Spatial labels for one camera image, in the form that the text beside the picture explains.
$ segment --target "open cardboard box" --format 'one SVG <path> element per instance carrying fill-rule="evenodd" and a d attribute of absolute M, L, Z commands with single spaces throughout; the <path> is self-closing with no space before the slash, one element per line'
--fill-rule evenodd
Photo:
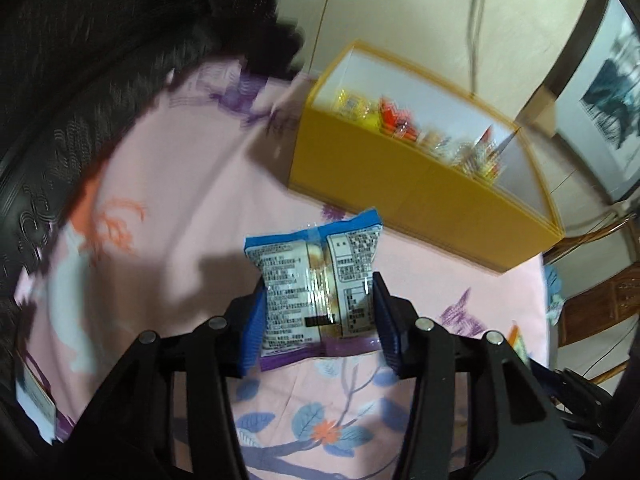
<path fill-rule="evenodd" d="M 415 146 L 333 112 L 345 89 L 386 96 L 422 128 L 478 140 L 492 126 L 504 171 L 491 186 Z M 305 104 L 289 187 L 359 212 L 375 207 L 385 225 L 499 272 L 563 238 L 558 212 L 516 126 L 462 89 L 363 43 L 348 47 Z"/>

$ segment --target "wooden chair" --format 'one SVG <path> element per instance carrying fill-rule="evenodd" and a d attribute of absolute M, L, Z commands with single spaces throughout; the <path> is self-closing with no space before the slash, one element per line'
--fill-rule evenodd
<path fill-rule="evenodd" d="M 634 262 L 629 267 L 567 300 L 558 322 L 558 346 L 565 346 L 596 335 L 640 312 L 640 241 L 635 219 L 636 215 L 631 213 L 597 231 L 565 238 L 544 254 L 544 263 L 552 264 L 578 247 L 602 240 L 622 229 L 630 234 L 635 253 L 633 254 Z M 600 374 L 591 382 L 600 384 L 625 369 L 626 362 Z"/>

